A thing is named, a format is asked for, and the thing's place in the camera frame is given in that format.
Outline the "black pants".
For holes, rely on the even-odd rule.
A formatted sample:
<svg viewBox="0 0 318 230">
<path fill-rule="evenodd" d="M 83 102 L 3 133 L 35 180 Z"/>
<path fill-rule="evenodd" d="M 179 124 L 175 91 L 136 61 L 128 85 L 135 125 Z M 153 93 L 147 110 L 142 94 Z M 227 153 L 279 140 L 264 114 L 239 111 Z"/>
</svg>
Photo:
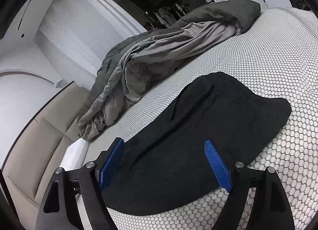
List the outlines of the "black pants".
<svg viewBox="0 0 318 230">
<path fill-rule="evenodd" d="M 104 202 L 132 215 L 191 203 L 219 186 L 204 153 L 206 141 L 228 168 L 237 161 L 250 164 L 291 111 L 284 98 L 256 95 L 225 73 L 200 76 L 125 143 L 121 164 L 102 191 Z"/>
</svg>

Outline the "beige upholstered headboard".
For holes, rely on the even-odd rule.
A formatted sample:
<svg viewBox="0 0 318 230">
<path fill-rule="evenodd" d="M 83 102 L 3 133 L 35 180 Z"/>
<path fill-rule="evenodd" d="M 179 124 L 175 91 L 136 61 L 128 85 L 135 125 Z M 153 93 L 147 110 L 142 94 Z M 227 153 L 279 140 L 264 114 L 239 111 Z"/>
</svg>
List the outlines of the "beige upholstered headboard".
<svg viewBox="0 0 318 230">
<path fill-rule="evenodd" d="M 34 229 L 49 180 L 79 139 L 77 119 L 87 96 L 75 82 L 67 85 L 36 113 L 7 155 L 2 172 L 25 229 Z"/>
</svg>

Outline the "grey duvet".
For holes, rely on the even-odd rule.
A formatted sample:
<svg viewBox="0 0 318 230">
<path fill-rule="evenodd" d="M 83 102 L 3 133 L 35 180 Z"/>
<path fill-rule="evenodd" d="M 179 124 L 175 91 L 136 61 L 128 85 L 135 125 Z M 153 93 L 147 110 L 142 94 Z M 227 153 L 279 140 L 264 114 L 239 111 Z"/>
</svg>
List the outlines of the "grey duvet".
<svg viewBox="0 0 318 230">
<path fill-rule="evenodd" d="M 188 59 L 245 33 L 261 13 L 252 0 L 226 0 L 196 8 L 169 28 L 127 38 L 105 56 L 78 115 L 79 136 L 100 135 L 156 83 Z"/>
</svg>

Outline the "white curtain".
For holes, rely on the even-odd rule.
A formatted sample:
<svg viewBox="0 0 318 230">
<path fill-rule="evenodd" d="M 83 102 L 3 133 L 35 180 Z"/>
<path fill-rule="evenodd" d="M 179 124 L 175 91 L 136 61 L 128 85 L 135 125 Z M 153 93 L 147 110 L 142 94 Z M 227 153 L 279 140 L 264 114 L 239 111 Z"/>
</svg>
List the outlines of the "white curtain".
<svg viewBox="0 0 318 230">
<path fill-rule="evenodd" d="M 145 28 L 113 0 L 53 0 L 35 43 L 63 78 L 91 89 L 109 50 Z"/>
</svg>

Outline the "white pillow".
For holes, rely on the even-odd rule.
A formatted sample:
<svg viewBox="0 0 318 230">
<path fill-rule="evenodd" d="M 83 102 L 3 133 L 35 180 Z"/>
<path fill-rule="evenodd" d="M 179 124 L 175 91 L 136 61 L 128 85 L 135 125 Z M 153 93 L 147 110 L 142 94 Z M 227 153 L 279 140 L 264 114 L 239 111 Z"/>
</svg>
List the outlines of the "white pillow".
<svg viewBox="0 0 318 230">
<path fill-rule="evenodd" d="M 80 138 L 71 144 L 64 154 L 60 167 L 65 171 L 72 171 L 82 167 L 89 143 Z"/>
</svg>

